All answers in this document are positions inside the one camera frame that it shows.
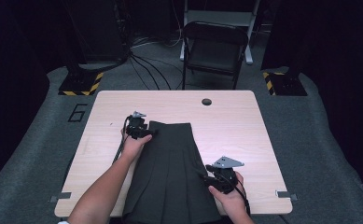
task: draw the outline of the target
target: black chair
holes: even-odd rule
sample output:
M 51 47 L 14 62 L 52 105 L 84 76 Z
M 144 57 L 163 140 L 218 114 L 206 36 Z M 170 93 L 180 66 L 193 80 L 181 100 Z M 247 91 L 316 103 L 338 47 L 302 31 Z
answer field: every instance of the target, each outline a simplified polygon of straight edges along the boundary
M 183 29 L 184 70 L 182 89 L 186 85 L 187 69 L 228 75 L 236 89 L 244 52 L 248 44 L 246 32 L 236 26 L 192 21 Z

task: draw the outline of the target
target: black speaker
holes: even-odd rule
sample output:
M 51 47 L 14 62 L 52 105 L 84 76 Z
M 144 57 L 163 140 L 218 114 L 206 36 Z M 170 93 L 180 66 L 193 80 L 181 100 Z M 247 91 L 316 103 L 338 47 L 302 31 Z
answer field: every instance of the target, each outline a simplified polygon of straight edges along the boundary
M 125 34 L 119 29 L 116 0 L 66 0 L 86 61 L 116 61 L 127 57 Z
M 168 40 L 170 37 L 171 0 L 129 1 L 135 33 Z

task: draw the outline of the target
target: human arm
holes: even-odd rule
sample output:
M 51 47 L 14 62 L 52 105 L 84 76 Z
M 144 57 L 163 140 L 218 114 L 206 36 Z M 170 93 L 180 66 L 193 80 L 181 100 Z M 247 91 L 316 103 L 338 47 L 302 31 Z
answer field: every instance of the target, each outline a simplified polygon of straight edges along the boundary
M 243 187 L 240 184 L 244 181 L 243 177 L 238 172 L 235 173 L 237 179 L 240 181 L 236 188 L 243 191 Z M 234 224 L 254 224 L 254 221 L 245 211 L 244 199 L 239 192 L 234 189 L 229 194 L 223 194 L 213 186 L 210 186 L 208 189 L 222 203 L 225 212 Z
M 120 157 L 82 195 L 74 207 L 68 222 L 70 224 L 106 223 L 117 202 L 123 181 L 134 159 L 143 145 L 152 138 L 132 139 L 126 137 Z

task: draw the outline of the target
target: pleated skirt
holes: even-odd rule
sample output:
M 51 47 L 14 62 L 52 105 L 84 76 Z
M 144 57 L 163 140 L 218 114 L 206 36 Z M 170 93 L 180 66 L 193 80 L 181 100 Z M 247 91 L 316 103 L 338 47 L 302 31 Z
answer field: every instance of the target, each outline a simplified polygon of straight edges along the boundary
M 190 123 L 149 122 L 157 133 L 136 164 L 122 219 L 125 223 L 195 224 L 221 219 L 201 178 L 207 172 Z

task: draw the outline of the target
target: hole in table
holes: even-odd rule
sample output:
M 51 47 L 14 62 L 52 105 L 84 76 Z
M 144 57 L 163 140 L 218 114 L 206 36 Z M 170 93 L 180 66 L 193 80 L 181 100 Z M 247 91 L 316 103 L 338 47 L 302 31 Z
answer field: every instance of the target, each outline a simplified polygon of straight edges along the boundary
M 210 99 L 207 99 L 207 98 L 202 99 L 203 105 L 211 105 L 211 103 L 213 103 L 213 102 Z

